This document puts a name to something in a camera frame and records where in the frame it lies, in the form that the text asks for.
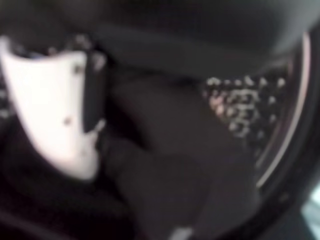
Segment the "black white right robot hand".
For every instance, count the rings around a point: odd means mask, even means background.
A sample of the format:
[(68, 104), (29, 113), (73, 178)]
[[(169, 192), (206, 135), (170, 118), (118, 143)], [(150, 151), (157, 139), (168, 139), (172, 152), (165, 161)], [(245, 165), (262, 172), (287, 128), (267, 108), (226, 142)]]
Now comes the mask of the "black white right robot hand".
[(34, 148), (59, 172), (90, 180), (107, 58), (126, 67), (230, 80), (285, 63), (302, 48), (297, 97), (274, 172), (301, 118), (317, 0), (3, 0), (0, 65)]

